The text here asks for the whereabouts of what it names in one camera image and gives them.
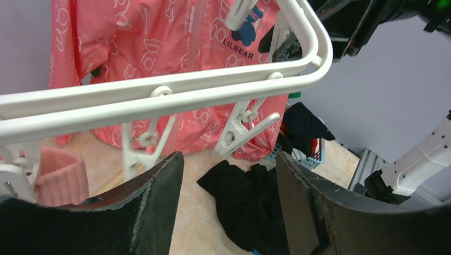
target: blue bear graphic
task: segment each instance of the blue bear graphic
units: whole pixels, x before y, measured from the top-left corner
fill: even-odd
[[[248,47],[257,38],[257,33],[252,25],[258,19],[263,17],[263,12],[255,5],[250,14],[247,16],[243,26],[238,31],[232,31],[232,39],[235,41],[242,41],[243,45]]]

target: blue plastic basket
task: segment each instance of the blue plastic basket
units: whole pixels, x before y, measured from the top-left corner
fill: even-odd
[[[275,163],[275,155],[278,151],[282,150],[282,146],[279,144],[275,144],[274,151],[269,154],[265,159]],[[298,160],[299,163],[307,168],[308,170],[313,170],[320,164],[323,164],[325,161],[325,142],[324,139],[319,139],[318,146],[316,148],[316,152],[312,157],[308,157],[306,159]]]

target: gray wall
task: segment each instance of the gray wall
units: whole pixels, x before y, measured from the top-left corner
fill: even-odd
[[[1,1],[0,94],[46,89],[50,47],[50,0]]]
[[[395,161],[428,135],[451,109],[451,42],[423,32],[420,19],[383,24],[356,57],[334,63],[302,94],[337,140]],[[451,194],[451,169],[425,184]]]

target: zipper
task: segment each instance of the zipper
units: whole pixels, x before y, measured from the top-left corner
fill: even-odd
[[[190,47],[188,49],[188,72],[193,72],[196,70],[197,53],[200,50],[199,47],[201,45],[202,26],[204,24],[207,3],[208,0],[196,0],[192,34],[189,43]]]

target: green light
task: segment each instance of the green light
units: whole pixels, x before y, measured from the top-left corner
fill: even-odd
[[[451,0],[440,0],[437,2],[436,8],[444,11],[451,6]]]

